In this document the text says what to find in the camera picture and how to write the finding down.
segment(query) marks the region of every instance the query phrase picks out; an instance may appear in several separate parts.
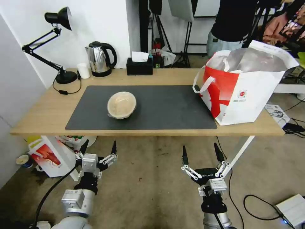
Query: black desk mat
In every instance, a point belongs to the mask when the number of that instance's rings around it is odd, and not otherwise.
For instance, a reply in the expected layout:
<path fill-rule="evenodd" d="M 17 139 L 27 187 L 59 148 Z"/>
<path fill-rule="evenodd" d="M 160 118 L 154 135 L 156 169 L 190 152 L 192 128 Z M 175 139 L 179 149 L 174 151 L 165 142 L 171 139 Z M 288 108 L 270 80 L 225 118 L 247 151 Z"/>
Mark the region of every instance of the black desk mat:
<path fill-rule="evenodd" d="M 108 116 L 109 98 L 132 93 L 135 111 L 126 119 Z M 216 129 L 214 118 L 192 86 L 88 86 L 66 130 Z"/>

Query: shopping bag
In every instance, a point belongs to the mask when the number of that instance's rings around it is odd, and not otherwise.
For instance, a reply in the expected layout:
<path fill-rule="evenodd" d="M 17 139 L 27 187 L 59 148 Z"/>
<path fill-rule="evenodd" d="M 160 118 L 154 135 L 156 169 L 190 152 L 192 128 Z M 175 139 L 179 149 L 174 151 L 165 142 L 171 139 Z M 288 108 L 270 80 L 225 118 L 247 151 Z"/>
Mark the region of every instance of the shopping bag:
<path fill-rule="evenodd" d="M 61 148 L 67 158 L 75 161 L 74 152 L 59 140 L 57 140 L 57 143 L 58 146 L 56 148 Z M 42 138 L 37 137 L 36 140 L 29 141 L 28 147 L 31 157 L 49 177 L 64 176 L 70 170 L 69 166 L 66 163 L 62 163 L 56 156 L 57 152 L 54 152 Z"/>
<path fill-rule="evenodd" d="M 268 56 L 279 58 L 286 66 L 285 69 L 298 66 L 298 62 L 281 48 L 267 45 L 258 41 L 252 41 L 249 48 L 265 52 Z M 254 122 L 268 102 L 270 96 L 279 84 L 285 71 L 250 71 L 243 72 L 241 69 L 253 69 L 258 65 L 263 69 L 268 64 L 251 62 L 251 55 L 241 55 L 241 60 L 232 64 L 227 57 L 231 51 L 222 50 L 216 52 L 204 66 L 203 86 L 199 91 L 195 85 L 202 72 L 199 71 L 194 79 L 193 90 L 200 94 L 202 100 L 211 111 L 212 116 L 219 125 L 231 125 L 237 123 Z"/>

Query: table leg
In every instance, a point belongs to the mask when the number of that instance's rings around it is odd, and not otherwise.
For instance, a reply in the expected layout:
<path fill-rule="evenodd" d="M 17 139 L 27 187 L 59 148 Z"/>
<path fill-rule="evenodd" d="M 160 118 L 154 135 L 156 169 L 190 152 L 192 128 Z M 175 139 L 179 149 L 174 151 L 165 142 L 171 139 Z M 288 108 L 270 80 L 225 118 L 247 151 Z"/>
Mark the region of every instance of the table leg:
<path fill-rule="evenodd" d="M 231 161 L 230 165 L 228 166 L 228 169 L 222 173 L 223 178 L 226 177 L 226 175 L 228 174 L 228 172 L 231 170 L 231 168 L 235 165 L 235 163 L 237 162 L 237 160 L 241 157 L 241 155 L 243 154 L 243 152 L 246 150 L 246 148 L 249 146 L 249 144 L 252 142 L 252 140 L 254 139 L 255 136 L 243 136 L 241 137 L 241 139 L 239 140 L 239 142 L 237 143 L 236 147 L 235 147 L 235 152 L 237 152 L 236 156 L 233 158 L 233 160 Z"/>
<path fill-rule="evenodd" d="M 73 169 L 75 166 L 75 155 L 71 155 L 68 157 L 67 154 L 64 152 L 63 148 L 58 144 L 57 139 L 54 136 L 44 136 L 42 135 L 41 138 L 47 143 L 49 148 L 54 152 L 55 156 L 58 160 L 65 164 L 68 167 L 67 173 Z M 74 181 L 78 181 L 78 172 L 74 170 L 70 176 Z"/>

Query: wooden table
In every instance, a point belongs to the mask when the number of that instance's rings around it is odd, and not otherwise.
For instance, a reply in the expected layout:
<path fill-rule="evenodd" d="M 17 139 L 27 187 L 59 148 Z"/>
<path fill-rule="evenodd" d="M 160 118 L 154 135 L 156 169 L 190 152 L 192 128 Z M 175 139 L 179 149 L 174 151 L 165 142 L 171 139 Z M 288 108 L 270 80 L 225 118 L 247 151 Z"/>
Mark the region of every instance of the wooden table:
<path fill-rule="evenodd" d="M 263 110 L 254 123 L 220 126 L 217 129 L 189 129 L 189 130 L 65 130 L 76 105 L 89 85 L 192 85 L 199 69 L 154 69 L 151 76 L 127 76 L 126 69 L 114 69 L 107 77 L 90 77 L 82 80 L 82 88 L 76 94 L 61 95 L 50 87 L 41 99 L 30 109 L 25 117 L 12 129 L 12 135 L 41 135 L 49 144 L 55 145 L 55 135 L 181 135 L 181 136 L 246 136 L 242 138 L 237 149 L 236 160 L 256 135 L 284 135 L 283 130 L 273 120 L 266 110 Z M 55 84 L 57 89 L 68 92 L 77 91 L 79 81 L 67 85 Z M 66 161 L 62 155 L 59 159 Z"/>

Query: electric kettle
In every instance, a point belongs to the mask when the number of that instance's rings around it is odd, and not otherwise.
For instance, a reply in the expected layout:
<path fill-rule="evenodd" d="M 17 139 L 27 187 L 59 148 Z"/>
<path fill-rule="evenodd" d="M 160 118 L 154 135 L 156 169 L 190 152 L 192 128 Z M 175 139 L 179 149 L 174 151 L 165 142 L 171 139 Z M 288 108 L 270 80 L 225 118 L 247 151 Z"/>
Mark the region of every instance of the electric kettle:
<path fill-rule="evenodd" d="M 117 63 L 117 54 L 114 48 L 110 44 L 94 41 L 90 43 L 88 47 L 85 47 L 85 49 L 87 51 L 92 75 L 97 77 L 108 76 L 111 73 L 111 69 L 113 69 Z M 107 49 L 113 54 L 113 63 L 110 63 Z"/>

